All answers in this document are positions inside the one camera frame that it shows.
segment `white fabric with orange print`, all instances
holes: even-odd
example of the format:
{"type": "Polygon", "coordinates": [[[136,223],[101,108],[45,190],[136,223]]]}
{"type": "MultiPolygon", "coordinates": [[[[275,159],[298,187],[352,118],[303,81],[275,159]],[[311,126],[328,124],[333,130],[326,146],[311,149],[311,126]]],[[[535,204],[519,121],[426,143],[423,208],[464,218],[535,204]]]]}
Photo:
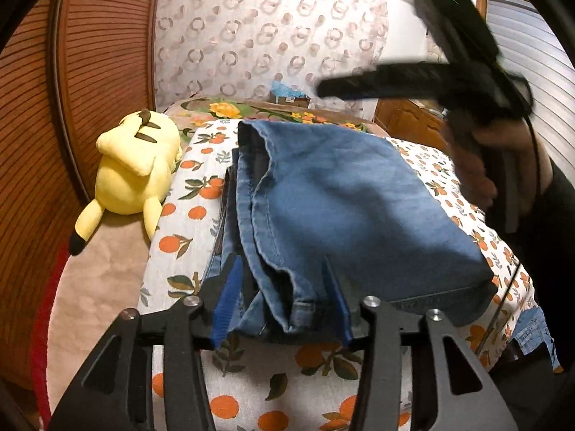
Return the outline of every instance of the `white fabric with orange print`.
{"type": "MultiPolygon", "coordinates": [[[[141,312],[169,308],[180,296],[194,293],[208,265],[220,219],[221,185],[236,147],[238,120],[212,120],[190,143],[164,204],[144,276],[141,312]]],[[[515,259],[484,216],[459,194],[452,163],[436,149],[389,138],[427,185],[431,195],[487,259],[499,291],[474,324],[460,328],[477,348],[515,269],[515,259]]],[[[496,328],[479,356],[489,369],[501,355],[519,313],[534,306],[530,278],[520,271],[496,328]]],[[[345,430],[349,425],[362,354],[338,344],[263,344],[232,335],[217,352],[201,354],[211,409],[218,431],[345,430]]],[[[411,371],[404,349],[400,429],[410,426],[411,371]]],[[[153,360],[155,427],[166,429],[163,410],[162,349],[153,360]]]]}

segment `plush toy body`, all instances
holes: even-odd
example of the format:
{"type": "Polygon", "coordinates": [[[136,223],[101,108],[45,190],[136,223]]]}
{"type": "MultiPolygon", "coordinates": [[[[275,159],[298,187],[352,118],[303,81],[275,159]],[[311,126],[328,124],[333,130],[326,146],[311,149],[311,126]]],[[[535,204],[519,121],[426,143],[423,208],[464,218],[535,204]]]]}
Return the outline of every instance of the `plush toy body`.
{"type": "Polygon", "coordinates": [[[149,110],[125,116],[119,126],[100,135],[96,147],[103,157],[95,199],[76,221],[70,236],[72,255],[84,249],[106,209],[125,216],[143,212],[151,239],[171,174],[182,157],[177,126],[167,115],[149,110]]]}

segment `stuffed animal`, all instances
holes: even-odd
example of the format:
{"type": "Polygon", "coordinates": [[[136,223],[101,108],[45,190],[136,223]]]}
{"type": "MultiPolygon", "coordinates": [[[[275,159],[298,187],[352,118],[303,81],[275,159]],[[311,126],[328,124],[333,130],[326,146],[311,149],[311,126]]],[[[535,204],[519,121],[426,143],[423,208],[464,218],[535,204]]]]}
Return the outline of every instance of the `stuffed animal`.
{"type": "Polygon", "coordinates": [[[171,174],[182,158],[178,127],[167,115],[149,110],[125,116],[100,135],[96,148],[103,157],[95,199],[76,220],[70,236],[73,256],[82,252],[106,209],[125,216],[143,212],[146,233],[152,239],[171,174]]]}

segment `window blind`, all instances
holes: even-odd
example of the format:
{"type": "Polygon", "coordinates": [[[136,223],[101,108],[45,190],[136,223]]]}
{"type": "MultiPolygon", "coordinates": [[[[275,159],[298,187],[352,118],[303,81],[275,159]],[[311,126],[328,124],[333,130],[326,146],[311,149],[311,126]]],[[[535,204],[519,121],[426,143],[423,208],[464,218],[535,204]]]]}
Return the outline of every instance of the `window blind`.
{"type": "Polygon", "coordinates": [[[531,84],[531,121],[551,158],[575,184],[575,69],[553,31],[527,1],[487,0],[487,24],[506,69],[531,84]]]}

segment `silver bolt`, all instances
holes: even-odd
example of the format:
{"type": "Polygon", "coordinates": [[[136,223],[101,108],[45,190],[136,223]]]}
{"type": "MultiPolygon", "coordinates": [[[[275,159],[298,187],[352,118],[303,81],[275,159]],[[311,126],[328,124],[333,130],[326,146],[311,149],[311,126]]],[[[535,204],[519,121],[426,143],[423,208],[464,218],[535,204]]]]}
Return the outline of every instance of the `silver bolt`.
{"type": "Polygon", "coordinates": [[[427,317],[432,321],[443,321],[445,315],[443,311],[438,309],[427,310],[427,317]]]}
{"type": "Polygon", "coordinates": [[[136,308],[126,308],[120,312],[120,317],[125,321],[130,321],[138,315],[136,308]]]}
{"type": "Polygon", "coordinates": [[[368,308],[377,308],[381,304],[381,300],[373,295],[367,295],[363,299],[363,304],[368,308]]]}
{"type": "Polygon", "coordinates": [[[183,304],[190,307],[199,306],[202,304],[202,300],[198,295],[190,295],[183,299],[183,304]]]}

